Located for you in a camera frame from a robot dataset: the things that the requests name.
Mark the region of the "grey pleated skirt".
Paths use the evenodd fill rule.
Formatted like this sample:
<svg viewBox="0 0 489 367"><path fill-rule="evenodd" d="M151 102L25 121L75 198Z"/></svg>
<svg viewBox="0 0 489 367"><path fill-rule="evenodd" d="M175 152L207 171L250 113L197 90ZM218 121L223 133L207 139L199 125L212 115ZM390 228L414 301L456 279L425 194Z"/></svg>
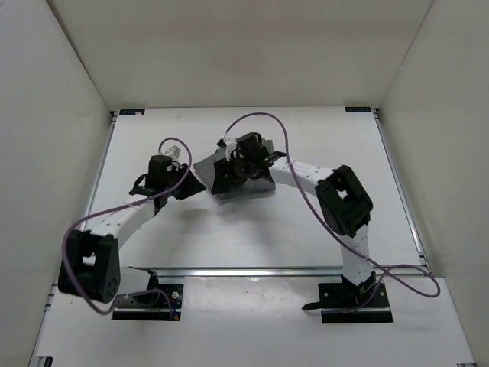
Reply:
<svg viewBox="0 0 489 367"><path fill-rule="evenodd" d="M218 143L215 152L193 165L194 171L213 196L219 199L251 193L274 192L276 185L265 178L240 177L231 160L242 158L235 139Z"/></svg>

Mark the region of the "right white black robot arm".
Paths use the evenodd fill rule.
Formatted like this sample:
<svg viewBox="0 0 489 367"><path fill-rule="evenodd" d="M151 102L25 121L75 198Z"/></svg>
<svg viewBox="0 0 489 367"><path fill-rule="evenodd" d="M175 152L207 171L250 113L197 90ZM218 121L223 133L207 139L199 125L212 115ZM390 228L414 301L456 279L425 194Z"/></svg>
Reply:
<svg viewBox="0 0 489 367"><path fill-rule="evenodd" d="M286 151L270 150L257 132L234 141L222 138L217 146L213 195L225 198L286 185L298 189L304 199L313 195L318 200L317 217L342 247L343 299L362 305L376 281L367 240L373 202L354 171L347 165L328 169L295 161Z"/></svg>

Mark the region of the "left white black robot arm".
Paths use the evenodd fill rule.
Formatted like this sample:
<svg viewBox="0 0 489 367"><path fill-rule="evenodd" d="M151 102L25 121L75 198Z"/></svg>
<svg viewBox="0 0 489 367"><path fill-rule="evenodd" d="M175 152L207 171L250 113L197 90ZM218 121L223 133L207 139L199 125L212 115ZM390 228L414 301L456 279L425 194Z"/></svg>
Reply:
<svg viewBox="0 0 489 367"><path fill-rule="evenodd" d="M205 189L188 164L168 155L151 156L147 173L135 180L126 202L92 227L69 231L58 275L59 291L79 297L82 289L84 298L107 304L117 297L122 273L127 271L126 291L142 304L155 302L160 285L151 279L150 271L120 266L120 249L171 197L185 200Z"/></svg>

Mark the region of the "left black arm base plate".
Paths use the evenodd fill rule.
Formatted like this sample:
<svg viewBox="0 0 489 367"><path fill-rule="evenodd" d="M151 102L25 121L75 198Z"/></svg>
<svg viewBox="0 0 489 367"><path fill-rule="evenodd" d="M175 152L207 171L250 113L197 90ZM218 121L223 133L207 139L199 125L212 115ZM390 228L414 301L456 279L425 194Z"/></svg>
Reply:
<svg viewBox="0 0 489 367"><path fill-rule="evenodd" d="M182 319L183 283L160 283L151 289L158 292L117 300L112 311L112 320L179 322Z"/></svg>

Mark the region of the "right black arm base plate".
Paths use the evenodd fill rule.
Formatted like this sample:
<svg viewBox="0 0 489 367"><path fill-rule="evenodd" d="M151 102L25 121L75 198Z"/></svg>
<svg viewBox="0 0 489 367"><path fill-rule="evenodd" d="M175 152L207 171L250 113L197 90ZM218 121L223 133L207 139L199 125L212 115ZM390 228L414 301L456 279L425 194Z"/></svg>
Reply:
<svg viewBox="0 0 489 367"><path fill-rule="evenodd" d="M369 294L355 303L340 283L320 283L319 309L323 324L392 323L393 314L385 284L373 296Z"/></svg>

